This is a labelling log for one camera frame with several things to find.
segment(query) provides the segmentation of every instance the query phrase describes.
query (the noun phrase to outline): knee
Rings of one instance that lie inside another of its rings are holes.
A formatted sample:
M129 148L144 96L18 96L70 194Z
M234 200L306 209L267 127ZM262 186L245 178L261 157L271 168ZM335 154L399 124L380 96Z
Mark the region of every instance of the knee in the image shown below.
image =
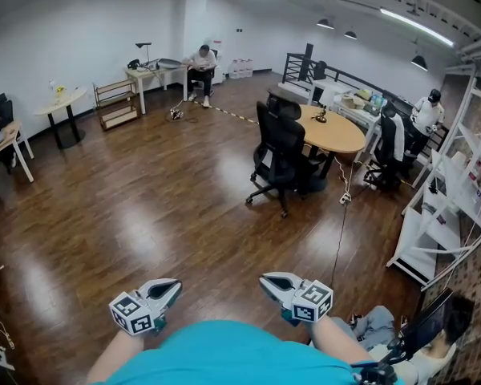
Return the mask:
M388 308L386 308L383 305L375 306L371 310L370 314L373 315L373 316L377 315L379 318L385 318L385 319L389 319L391 321L394 321L394 316L392 315L392 313L390 311L388 311Z

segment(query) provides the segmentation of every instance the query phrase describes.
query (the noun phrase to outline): white round table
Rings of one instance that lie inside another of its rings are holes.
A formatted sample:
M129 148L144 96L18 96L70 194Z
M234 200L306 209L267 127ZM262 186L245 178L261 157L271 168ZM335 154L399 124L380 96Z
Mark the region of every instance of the white round table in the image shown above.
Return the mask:
M54 99L54 101L45 107L40 108L35 112L37 116L48 116L50 121L50 126L54 131L55 143L59 149L73 147L78 144L86 135L84 130L79 130L75 124L75 118L73 116L73 111L71 110L71 105L78 99L85 96L87 89L85 87L77 87L72 93L63 94L60 97ZM73 136L60 136L57 126L54 122L54 117L52 113L58 110L66 108L67 119L71 126L71 131Z

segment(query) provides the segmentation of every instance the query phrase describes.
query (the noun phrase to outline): desk lamp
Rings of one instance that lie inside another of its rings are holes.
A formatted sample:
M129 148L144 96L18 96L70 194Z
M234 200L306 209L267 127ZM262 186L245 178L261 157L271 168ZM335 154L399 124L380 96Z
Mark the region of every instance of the desk lamp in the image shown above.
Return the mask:
M150 51L148 50L148 46L151 46L151 43L136 43L135 44L138 48L143 48L146 46L146 56L148 57L148 61L146 62L146 66L150 63Z

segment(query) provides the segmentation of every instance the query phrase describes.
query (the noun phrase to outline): white desk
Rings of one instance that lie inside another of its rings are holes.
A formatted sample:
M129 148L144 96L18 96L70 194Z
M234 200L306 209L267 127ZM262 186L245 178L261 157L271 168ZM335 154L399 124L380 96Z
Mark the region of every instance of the white desk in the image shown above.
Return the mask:
M356 162L360 158L360 155L369 146L369 143L370 143L370 140L372 139L372 136L374 134L376 134L376 131L378 130L380 117L372 115L369 112L364 111L364 110L358 110L356 108L349 108L342 102L341 98L342 97L340 95L337 95L335 97L335 102L333 103L334 111L336 111L341 116L345 116L346 118L348 118L350 120L354 120L354 122L359 123L359 124L367 127L366 145L356 155L356 157L354 159L354 161Z
M324 90L327 87L328 88L334 87L334 90L338 94L344 94L348 91L353 90L352 87L345 86L342 83L337 83L336 81L333 81L331 78L330 79L322 79L322 80L314 80L314 81L312 81L312 90L310 90L310 93L308 95L308 102L306 103L306 105L309 105L309 106L312 105L313 93L315 92L316 88L321 88L322 90Z
M29 168L26 166L25 159L23 158L22 152L18 146L18 142L16 141L16 137L18 136L18 133L20 133L20 138L25 142L26 150L29 152L30 158L34 158L34 154L30 148L29 140L26 138L25 133L22 132L22 124L17 120L13 121L12 123L6 125L2 131L4 132L4 140L0 144L0 151L12 145L27 178L30 182L34 182L34 178L30 173Z
M168 89L168 76L173 73L184 73L184 101L187 101L187 69L188 66L178 68L160 68L159 70L131 70L125 67L125 73L129 79L134 79L137 82L137 91L139 92L139 100L141 103L141 112L146 114L146 107L144 105L144 89L143 80L147 78L156 79L163 78L164 90Z

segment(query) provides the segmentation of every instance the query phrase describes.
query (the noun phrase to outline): black office chair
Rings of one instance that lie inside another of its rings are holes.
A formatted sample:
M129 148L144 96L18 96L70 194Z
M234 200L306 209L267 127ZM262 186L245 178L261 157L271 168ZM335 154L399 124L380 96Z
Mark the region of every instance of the black office chair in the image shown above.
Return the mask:
M254 196L276 189L282 207L281 216L286 218L288 208L285 190L292 189L302 193L301 190L318 170L321 161L309 160L301 154L305 144L305 129L298 122L285 115L273 114L267 105L260 101L257 102L257 115L261 143L253 153L255 171L251 175L251 181L255 181L259 175L269 185L246 198L246 204L251 204ZM264 164L267 151L273 154L269 167Z
M266 105L269 110L276 116L289 117L291 120L299 120L301 118L301 106L290 98L285 97L286 94L280 89L268 89L269 97Z
M367 170L363 177L366 183L376 185L382 191L394 191L401 184L397 173L402 163L394 158L396 127L392 118L395 115L395 106L389 101L381 113L382 138L374 151L376 159L369 162L369 166L377 168Z
M7 123L14 120L13 102L7 99L4 93L0 95L0 115L3 116L4 121Z

